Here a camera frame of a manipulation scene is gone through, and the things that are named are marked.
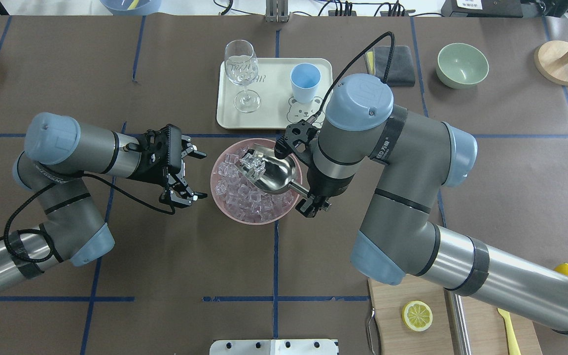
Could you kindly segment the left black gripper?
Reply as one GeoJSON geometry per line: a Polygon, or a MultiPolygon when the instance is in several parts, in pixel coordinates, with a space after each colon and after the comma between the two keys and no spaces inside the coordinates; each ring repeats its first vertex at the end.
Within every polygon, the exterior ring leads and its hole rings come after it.
{"type": "Polygon", "coordinates": [[[183,159],[205,159],[192,139],[183,139],[182,131],[173,124],[160,130],[148,130],[129,143],[129,151],[139,153],[139,162],[129,175],[130,180],[156,184],[165,188],[160,203],[174,209],[191,207],[194,202],[208,198],[208,193],[193,191],[181,176],[183,159]]]}

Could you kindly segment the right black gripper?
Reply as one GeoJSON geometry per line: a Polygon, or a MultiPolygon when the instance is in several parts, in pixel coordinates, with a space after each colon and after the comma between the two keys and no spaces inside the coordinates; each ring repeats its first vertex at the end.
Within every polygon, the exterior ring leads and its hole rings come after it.
{"type": "Polygon", "coordinates": [[[329,211],[329,198],[336,196],[336,180],[322,173],[314,162],[317,148],[318,128],[307,120],[289,124],[285,133],[277,139],[274,151],[277,159],[283,160],[293,154],[307,168],[306,178],[313,198],[304,198],[296,205],[296,211],[305,218],[313,218],[318,211],[329,211]]]}

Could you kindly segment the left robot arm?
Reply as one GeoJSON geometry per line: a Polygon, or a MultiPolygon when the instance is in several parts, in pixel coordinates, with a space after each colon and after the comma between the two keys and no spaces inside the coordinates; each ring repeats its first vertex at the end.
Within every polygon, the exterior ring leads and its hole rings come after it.
{"type": "Polygon", "coordinates": [[[185,179],[185,157],[204,159],[192,138],[173,124],[136,137],[41,112],[32,119],[14,180],[32,196],[14,211],[0,236],[0,292],[41,276],[64,261],[81,267],[115,245],[84,178],[112,187],[104,176],[159,186],[159,202],[145,207],[174,215],[207,193],[185,179]]]}

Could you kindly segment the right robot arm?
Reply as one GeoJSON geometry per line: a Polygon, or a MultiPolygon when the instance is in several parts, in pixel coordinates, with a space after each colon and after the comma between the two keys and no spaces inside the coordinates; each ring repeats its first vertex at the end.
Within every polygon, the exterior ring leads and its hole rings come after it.
{"type": "Polygon", "coordinates": [[[385,83],[360,73],[336,83],[320,130],[301,120],[275,145],[278,159],[307,166],[309,195],[297,205],[307,217],[347,189],[364,159],[385,166],[350,254],[361,274],[390,285],[423,277],[568,336],[568,276],[428,220],[477,150],[473,135],[396,105],[385,83]]]}

